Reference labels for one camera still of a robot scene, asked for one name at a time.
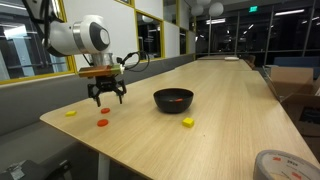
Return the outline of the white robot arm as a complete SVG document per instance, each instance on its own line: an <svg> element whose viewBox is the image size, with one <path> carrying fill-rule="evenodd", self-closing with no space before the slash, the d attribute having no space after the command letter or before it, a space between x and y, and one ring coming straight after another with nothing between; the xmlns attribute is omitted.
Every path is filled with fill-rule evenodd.
<svg viewBox="0 0 320 180"><path fill-rule="evenodd" d="M126 93L123 80L116 76L123 74L122 62L115 63L116 57L110 52L111 38L99 15L86 15L80 21L64 22L58 17L52 0L22 0L30 19L42 38L43 47L56 57L87 54L91 65L79 70L79 76L94 78L94 84L87 85L88 96L101 106L99 95L115 92L122 102Z"/></svg>

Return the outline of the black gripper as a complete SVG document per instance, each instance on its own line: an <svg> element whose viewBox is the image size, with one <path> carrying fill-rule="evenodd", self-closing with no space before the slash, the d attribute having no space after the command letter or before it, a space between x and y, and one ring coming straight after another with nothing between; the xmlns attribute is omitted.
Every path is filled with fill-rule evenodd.
<svg viewBox="0 0 320 180"><path fill-rule="evenodd" d="M123 103L123 95L127 92L125 82L123 80L117 81L114 76L104 77L98 76L95 78L95 84L88 84L88 96L95 98L97 106L101 106L99 94L102 92L115 92L118 95L120 104Z"/></svg>

